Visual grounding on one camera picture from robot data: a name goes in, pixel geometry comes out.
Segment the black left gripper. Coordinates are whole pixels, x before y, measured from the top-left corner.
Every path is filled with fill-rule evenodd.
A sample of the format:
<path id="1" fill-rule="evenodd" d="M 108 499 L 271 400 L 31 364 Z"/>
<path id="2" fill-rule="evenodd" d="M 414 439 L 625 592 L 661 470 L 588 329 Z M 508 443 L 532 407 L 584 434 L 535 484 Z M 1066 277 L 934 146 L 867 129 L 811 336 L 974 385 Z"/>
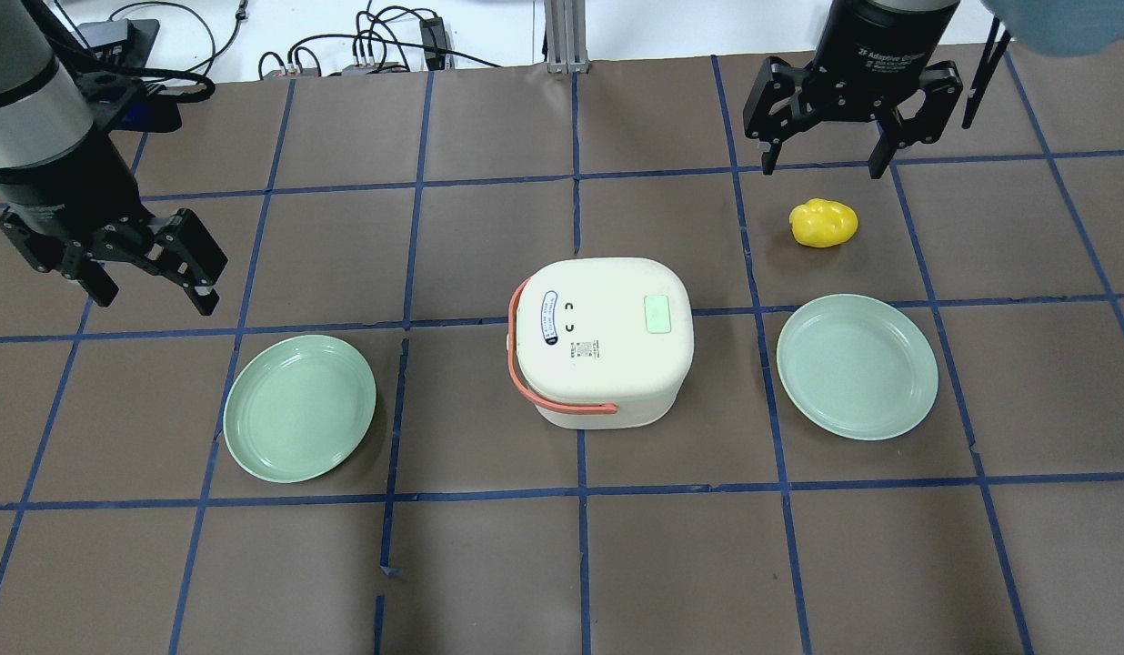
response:
<path id="1" fill-rule="evenodd" d="M 89 136 L 40 166 L 0 169 L 0 191 L 42 245 L 58 242 L 58 262 L 45 265 L 78 281 L 98 307 L 120 291 L 100 261 L 121 261 L 184 291 L 209 317 L 228 257 L 193 210 L 154 218 L 136 179 L 107 136 Z"/>

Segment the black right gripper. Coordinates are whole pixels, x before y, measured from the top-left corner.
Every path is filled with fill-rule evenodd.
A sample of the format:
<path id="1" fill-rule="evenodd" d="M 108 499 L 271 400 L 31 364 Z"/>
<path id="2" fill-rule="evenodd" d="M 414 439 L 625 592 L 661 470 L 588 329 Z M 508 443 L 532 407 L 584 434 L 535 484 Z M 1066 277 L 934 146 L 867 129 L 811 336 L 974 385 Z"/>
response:
<path id="1" fill-rule="evenodd" d="M 900 149 L 939 142 L 964 83 L 957 62 L 930 61 L 957 9 L 957 1 L 833 1 L 810 64 L 763 60 L 742 109 L 742 131 L 762 149 L 761 173 L 773 175 L 785 142 L 818 122 L 877 122 L 873 179 Z M 923 103 L 904 117 L 898 104 L 915 93 Z"/>

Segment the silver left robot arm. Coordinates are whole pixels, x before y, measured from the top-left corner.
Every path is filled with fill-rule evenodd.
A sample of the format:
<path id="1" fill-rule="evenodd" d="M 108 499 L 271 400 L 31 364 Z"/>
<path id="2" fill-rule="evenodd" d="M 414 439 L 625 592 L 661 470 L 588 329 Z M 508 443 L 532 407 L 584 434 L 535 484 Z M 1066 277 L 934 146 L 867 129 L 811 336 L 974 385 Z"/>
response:
<path id="1" fill-rule="evenodd" d="M 79 48 L 40 1 L 0 1 L 0 231 L 26 264 L 107 307 L 125 262 L 216 310 L 228 257 L 188 208 L 147 210 L 114 130 L 170 133 L 180 104 L 212 98 L 197 72 L 114 64 Z"/>

